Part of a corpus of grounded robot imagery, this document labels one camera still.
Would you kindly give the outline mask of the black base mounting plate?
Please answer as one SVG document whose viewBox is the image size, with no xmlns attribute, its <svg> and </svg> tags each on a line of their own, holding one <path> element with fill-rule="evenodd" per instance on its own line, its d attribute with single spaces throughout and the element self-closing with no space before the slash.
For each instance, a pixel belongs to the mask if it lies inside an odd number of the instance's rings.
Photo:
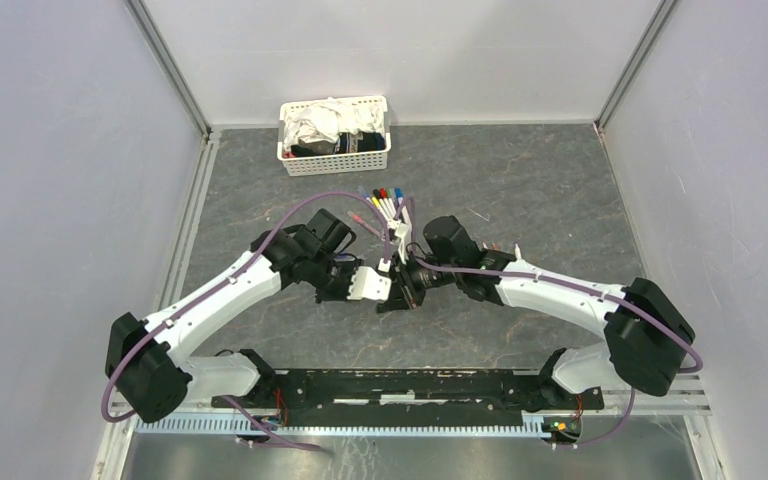
<svg viewBox="0 0 768 480">
<path fill-rule="evenodd" d="M 605 406 L 598 387 L 573 394 L 547 374 L 513 369 L 289 369 L 235 401 L 249 413 L 286 413 L 288 427 L 502 427 Z"/>
</svg>

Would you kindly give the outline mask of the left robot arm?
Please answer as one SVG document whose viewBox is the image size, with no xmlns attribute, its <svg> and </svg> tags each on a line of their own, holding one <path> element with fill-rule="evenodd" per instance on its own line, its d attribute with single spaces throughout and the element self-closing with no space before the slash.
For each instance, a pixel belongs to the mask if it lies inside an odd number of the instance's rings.
<svg viewBox="0 0 768 480">
<path fill-rule="evenodd" d="M 139 319 L 130 312 L 111 325 L 104 371 L 102 415 L 118 391 L 131 415 L 157 422 L 182 403 L 222 395 L 239 397 L 250 407 L 266 405 L 274 394 L 270 370 L 253 354 L 197 357 L 211 335 L 246 309 L 296 283 L 308 283 L 319 295 L 347 298 L 359 263 L 337 258 L 357 236 L 325 209 L 305 224 L 265 232 L 238 260 L 188 296 Z"/>
</svg>

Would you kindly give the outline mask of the white plastic basket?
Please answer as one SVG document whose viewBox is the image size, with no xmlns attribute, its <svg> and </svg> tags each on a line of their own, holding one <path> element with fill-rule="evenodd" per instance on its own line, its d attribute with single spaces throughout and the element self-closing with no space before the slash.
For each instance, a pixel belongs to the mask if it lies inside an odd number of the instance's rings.
<svg viewBox="0 0 768 480">
<path fill-rule="evenodd" d="M 381 95 L 285 103 L 276 157 L 291 176 L 383 170 L 392 147 L 389 116 Z"/>
</svg>

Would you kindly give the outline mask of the white cloth in basket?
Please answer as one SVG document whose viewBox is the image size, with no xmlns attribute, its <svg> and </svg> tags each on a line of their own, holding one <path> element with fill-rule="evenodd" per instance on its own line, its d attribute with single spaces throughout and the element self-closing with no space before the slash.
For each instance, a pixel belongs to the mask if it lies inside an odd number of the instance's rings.
<svg viewBox="0 0 768 480">
<path fill-rule="evenodd" d="M 299 141 L 320 140 L 335 143 L 346 132 L 383 133 L 387 111 L 387 100 L 380 95 L 288 102 L 279 115 L 282 145 L 289 148 Z"/>
</svg>

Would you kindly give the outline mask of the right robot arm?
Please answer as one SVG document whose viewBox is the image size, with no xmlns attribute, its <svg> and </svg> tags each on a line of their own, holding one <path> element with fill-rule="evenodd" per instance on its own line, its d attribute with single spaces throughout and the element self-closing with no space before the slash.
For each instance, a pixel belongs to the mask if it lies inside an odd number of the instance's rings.
<svg viewBox="0 0 768 480">
<path fill-rule="evenodd" d="M 390 275 L 390 288 L 375 291 L 379 311 L 416 309 L 427 291 L 454 285 L 474 301 L 540 312 L 598 337 L 594 345 L 561 348 L 546 361 L 537 392 L 551 408 L 596 387 L 628 386 L 663 397 L 678 374 L 701 367 L 692 351 L 692 327 L 648 279 L 623 286 L 547 271 L 519 253 L 479 247 L 453 216 L 424 228 L 427 257 L 412 251 L 409 224 L 390 220 L 387 227 L 397 247 L 393 258 L 380 264 Z"/>
</svg>

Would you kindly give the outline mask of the red cap marker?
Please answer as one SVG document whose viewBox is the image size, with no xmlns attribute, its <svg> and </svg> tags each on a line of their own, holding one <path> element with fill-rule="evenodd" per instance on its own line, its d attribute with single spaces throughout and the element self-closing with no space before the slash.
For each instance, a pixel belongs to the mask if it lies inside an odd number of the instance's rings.
<svg viewBox="0 0 768 480">
<path fill-rule="evenodd" d="M 395 215 L 395 207 L 393 206 L 391 200 L 389 199 L 386 189 L 382 187 L 382 188 L 379 188 L 378 190 L 382 198 L 384 199 L 384 203 L 388 207 L 389 211 Z"/>
</svg>

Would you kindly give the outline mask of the black striped cloth in basket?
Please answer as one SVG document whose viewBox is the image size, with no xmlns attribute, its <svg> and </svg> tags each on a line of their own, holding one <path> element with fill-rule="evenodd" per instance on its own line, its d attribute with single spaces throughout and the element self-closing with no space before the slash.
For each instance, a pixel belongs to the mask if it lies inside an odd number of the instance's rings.
<svg viewBox="0 0 768 480">
<path fill-rule="evenodd" d="M 299 141 L 290 146 L 290 154 L 296 158 L 332 156 L 342 154 L 383 151 L 386 139 L 376 132 L 341 133 L 335 143 L 327 140 L 315 142 Z"/>
</svg>

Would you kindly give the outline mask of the black cap marker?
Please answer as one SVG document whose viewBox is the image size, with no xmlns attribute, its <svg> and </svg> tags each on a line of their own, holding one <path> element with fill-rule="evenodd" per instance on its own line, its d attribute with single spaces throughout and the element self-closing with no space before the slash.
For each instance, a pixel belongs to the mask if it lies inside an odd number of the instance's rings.
<svg viewBox="0 0 768 480">
<path fill-rule="evenodd" d="M 379 210 L 382 212 L 384 216 L 387 216 L 387 210 L 384 206 L 383 201 L 381 200 L 380 194 L 377 190 L 372 191 L 372 200 L 375 203 L 375 205 L 379 208 Z"/>
</svg>

